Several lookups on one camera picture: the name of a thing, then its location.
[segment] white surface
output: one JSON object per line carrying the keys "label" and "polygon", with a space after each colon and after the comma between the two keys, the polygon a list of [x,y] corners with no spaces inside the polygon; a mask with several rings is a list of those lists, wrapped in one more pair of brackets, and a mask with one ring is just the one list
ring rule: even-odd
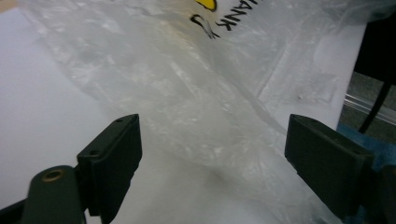
{"label": "white surface", "polygon": [[[291,105],[334,126],[364,27],[350,27],[320,45],[318,62],[339,76],[329,108]],[[76,165],[76,155],[120,116],[79,91],[50,57],[42,39],[15,8],[0,14],[0,208],[26,196],[30,179],[54,165]],[[276,223],[261,204],[240,198],[204,167],[144,148],[133,184],[113,223]],[[90,218],[91,223],[98,220]]]}

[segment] transparent plastic bag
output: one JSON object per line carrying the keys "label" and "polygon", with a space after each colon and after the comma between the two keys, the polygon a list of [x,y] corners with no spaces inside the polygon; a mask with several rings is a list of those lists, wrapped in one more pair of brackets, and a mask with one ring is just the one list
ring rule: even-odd
{"label": "transparent plastic bag", "polygon": [[329,103],[336,78],[313,63],[319,40],[394,1],[20,2],[71,80],[140,114],[145,148],[155,139],[214,169],[279,223],[340,222],[284,159],[271,113],[295,95]]}

